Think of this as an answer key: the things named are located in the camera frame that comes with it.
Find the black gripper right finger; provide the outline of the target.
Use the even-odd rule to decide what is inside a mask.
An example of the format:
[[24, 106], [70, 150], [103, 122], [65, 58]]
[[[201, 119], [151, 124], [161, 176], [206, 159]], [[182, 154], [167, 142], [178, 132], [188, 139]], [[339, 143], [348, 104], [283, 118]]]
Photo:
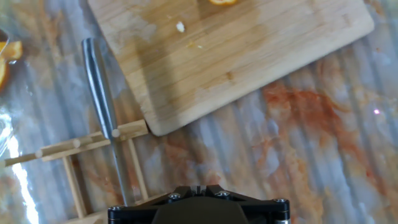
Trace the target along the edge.
[[291, 224], [290, 201], [284, 198], [260, 200], [222, 188], [220, 185], [199, 186], [199, 196], [236, 202], [251, 223], [264, 218], [265, 223]]

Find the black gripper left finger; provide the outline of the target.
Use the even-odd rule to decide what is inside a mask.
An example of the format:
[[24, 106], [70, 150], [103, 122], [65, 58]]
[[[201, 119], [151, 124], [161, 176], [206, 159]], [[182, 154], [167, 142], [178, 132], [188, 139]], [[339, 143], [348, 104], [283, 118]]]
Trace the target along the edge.
[[108, 224], [151, 223], [164, 205], [197, 196], [199, 186], [179, 186], [173, 192], [156, 196], [142, 204], [133, 206], [115, 205], [108, 208]]

